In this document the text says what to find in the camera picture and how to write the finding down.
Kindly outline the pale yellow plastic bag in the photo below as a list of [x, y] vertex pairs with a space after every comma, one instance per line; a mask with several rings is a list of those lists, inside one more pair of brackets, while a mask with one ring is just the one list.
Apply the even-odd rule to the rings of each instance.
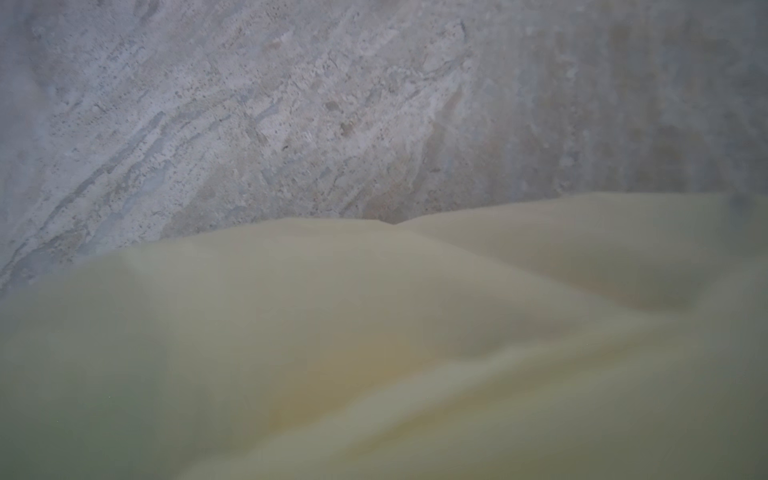
[[5, 479], [763, 479], [767, 199], [125, 248], [1, 304]]

